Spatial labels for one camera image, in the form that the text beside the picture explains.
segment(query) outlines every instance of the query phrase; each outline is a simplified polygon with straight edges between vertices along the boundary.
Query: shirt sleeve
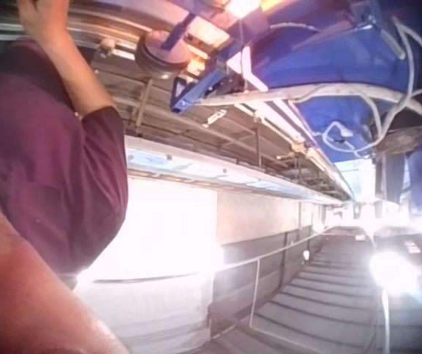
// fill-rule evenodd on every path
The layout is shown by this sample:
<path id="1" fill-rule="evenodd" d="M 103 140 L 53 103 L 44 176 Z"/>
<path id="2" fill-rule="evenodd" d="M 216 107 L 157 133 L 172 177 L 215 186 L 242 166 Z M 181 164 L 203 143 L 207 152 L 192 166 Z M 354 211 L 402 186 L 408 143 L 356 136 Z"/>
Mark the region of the shirt sleeve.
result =
<path id="1" fill-rule="evenodd" d="M 125 219 L 128 205 L 128 175 L 125 158 L 125 128 L 112 107 L 102 108 L 82 120 L 83 230 L 77 250 L 94 259 L 113 240 Z"/>

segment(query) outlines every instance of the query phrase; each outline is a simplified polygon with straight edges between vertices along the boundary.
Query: maroon shirt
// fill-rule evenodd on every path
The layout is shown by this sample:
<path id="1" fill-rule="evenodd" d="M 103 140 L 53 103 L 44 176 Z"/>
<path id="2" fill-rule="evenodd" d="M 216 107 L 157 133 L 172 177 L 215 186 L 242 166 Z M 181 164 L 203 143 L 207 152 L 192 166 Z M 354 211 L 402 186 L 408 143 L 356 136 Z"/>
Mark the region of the maroon shirt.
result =
<path id="1" fill-rule="evenodd" d="M 128 203 L 124 126 L 112 107 L 80 121 L 33 42 L 0 55 L 0 204 L 67 280 L 113 240 Z"/>

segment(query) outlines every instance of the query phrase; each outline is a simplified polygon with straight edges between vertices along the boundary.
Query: hand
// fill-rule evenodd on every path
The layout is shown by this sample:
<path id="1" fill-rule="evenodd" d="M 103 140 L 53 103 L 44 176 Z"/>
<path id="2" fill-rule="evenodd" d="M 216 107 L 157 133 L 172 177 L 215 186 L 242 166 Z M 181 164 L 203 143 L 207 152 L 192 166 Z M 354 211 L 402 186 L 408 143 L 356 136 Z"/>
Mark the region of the hand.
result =
<path id="1" fill-rule="evenodd" d="M 69 0 L 17 0 L 26 32 L 43 46 L 68 36 Z"/>

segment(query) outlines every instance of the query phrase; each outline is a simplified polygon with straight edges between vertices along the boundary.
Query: skin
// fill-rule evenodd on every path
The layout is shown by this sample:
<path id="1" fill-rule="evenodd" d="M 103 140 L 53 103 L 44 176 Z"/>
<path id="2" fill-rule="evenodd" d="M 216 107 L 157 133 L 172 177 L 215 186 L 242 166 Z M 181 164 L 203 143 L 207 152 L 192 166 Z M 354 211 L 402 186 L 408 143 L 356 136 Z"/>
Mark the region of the skin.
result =
<path id="1" fill-rule="evenodd" d="M 67 0 L 18 0 L 21 23 L 60 73 L 75 109 L 113 100 L 66 31 Z M 0 353 L 127 353 L 0 211 Z"/>

